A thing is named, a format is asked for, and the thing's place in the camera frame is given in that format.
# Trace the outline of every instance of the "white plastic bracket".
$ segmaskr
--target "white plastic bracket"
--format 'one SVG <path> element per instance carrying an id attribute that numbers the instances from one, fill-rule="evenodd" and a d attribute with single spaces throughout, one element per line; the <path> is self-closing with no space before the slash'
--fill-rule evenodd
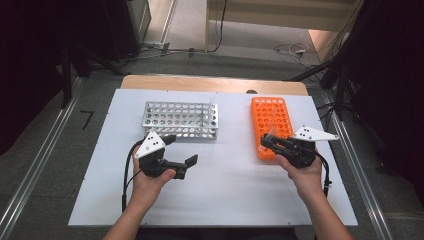
<path id="1" fill-rule="evenodd" d="M 293 138 L 308 142 L 315 142 L 339 140 L 340 137 L 338 135 L 333 135 L 311 127 L 303 126 L 299 130 L 297 130 Z"/>
<path id="2" fill-rule="evenodd" d="M 157 150 L 164 148 L 165 145 L 166 144 L 162 138 L 160 138 L 155 131 L 152 131 L 144 139 L 143 144 L 141 144 L 134 156 L 136 158 L 142 158 L 152 152 L 156 152 Z"/>

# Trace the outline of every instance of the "silver rack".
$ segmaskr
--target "silver rack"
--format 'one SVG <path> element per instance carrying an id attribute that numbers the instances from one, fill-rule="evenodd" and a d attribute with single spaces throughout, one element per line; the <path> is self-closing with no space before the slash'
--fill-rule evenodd
<path id="1" fill-rule="evenodd" d="M 213 103 L 146 102 L 141 126 L 147 135 L 216 139 L 218 105 Z"/>

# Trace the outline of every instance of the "table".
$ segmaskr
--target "table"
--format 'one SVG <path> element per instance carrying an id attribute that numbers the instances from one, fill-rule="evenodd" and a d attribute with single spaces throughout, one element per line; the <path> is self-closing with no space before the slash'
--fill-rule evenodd
<path id="1" fill-rule="evenodd" d="M 274 86 L 273 91 L 280 88 L 281 92 L 291 95 L 266 96 L 280 96 L 286 100 L 294 129 L 303 123 L 322 129 L 313 101 L 306 96 L 306 88 L 302 85 L 204 77 L 125 77 L 122 89 L 116 91 L 112 100 L 69 225 L 110 226 L 120 216 L 125 159 L 131 145 L 143 136 L 140 124 L 145 101 L 205 102 L 210 98 L 214 98 L 219 107 L 218 139 L 177 140 L 166 147 L 165 158 L 170 161 L 183 161 L 196 153 L 199 160 L 188 170 L 186 179 L 170 181 L 163 188 L 142 225 L 310 225 L 307 210 L 284 170 L 257 159 L 252 147 L 254 138 L 248 110 L 251 97 L 257 95 L 243 94 L 246 89 L 261 93 L 270 86 Z M 328 143 L 318 142 L 317 148 L 331 169 L 330 203 L 344 224 L 357 225 Z"/>
<path id="2" fill-rule="evenodd" d="M 224 1 L 207 1 L 206 51 L 209 20 L 221 21 Z M 318 56 L 326 61 L 353 26 L 362 4 L 363 0 L 230 0 L 225 21 L 309 29 Z"/>

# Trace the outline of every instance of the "person's left hand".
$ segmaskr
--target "person's left hand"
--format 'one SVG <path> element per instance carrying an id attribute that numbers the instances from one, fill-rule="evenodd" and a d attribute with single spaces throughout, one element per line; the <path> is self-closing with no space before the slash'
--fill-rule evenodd
<path id="1" fill-rule="evenodd" d="M 139 162 L 134 154 L 137 152 L 136 147 L 133 152 L 134 174 L 140 171 Z M 175 176 L 175 170 L 168 169 L 157 178 L 146 176 L 143 172 L 137 174 L 133 179 L 133 192 L 128 206 L 135 205 L 140 210 L 147 212 L 155 203 L 162 187 Z"/>

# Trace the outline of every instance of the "forearm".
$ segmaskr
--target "forearm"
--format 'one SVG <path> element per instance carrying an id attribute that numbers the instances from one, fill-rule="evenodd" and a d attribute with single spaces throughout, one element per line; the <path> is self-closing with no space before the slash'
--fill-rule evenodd
<path id="1" fill-rule="evenodd" d="M 324 193 L 311 194 L 304 198 L 304 202 L 318 239 L 353 239 L 330 206 Z"/>
<path id="2" fill-rule="evenodd" d="M 112 226 L 104 239 L 134 240 L 147 210 L 146 208 L 136 206 L 130 201 L 121 217 Z"/>

